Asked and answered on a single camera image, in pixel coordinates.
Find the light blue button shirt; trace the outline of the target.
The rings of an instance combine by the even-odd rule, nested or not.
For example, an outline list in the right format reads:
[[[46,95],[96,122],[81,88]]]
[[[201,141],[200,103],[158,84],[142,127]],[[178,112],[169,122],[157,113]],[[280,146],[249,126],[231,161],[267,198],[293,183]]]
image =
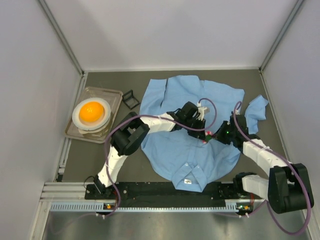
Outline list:
[[[209,108],[205,115],[209,131],[216,132],[229,120],[237,102],[245,96],[243,89],[195,75],[178,75],[167,79],[151,79],[144,93],[140,114],[161,115],[181,108],[187,102]],[[171,181],[177,190],[202,192],[237,164],[241,152],[233,145],[210,140],[207,144],[188,135],[186,129],[148,134],[141,149],[153,170]]]

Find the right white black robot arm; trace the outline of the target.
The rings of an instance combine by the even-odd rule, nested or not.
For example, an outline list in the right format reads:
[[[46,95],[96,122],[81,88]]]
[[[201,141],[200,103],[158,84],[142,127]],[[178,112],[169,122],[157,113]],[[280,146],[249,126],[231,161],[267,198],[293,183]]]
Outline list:
[[[233,145],[268,176],[263,178],[253,172],[237,174],[233,183],[239,194],[259,196],[277,214],[307,210],[314,206],[307,168],[302,163],[293,164],[282,159],[257,135],[249,134],[244,115],[231,115],[229,120],[224,120],[213,138],[222,144]]]

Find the pink flower brooch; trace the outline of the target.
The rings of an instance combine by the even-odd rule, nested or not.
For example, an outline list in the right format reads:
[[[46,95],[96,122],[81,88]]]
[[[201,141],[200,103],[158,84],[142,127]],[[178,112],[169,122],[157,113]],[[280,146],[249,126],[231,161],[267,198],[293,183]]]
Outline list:
[[[207,144],[212,138],[214,137],[214,134],[211,131],[205,132],[205,138],[202,141],[204,144]]]

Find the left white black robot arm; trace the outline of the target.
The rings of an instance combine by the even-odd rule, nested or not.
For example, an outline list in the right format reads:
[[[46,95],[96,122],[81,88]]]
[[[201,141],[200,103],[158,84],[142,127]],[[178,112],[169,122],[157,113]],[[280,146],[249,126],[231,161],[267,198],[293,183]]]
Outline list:
[[[126,158],[132,155],[148,134],[174,132],[181,129],[197,139],[205,139],[205,114],[209,109],[201,103],[187,102],[182,108],[161,115],[138,115],[130,112],[108,135],[105,162],[94,177],[93,184],[99,195],[108,194]]]

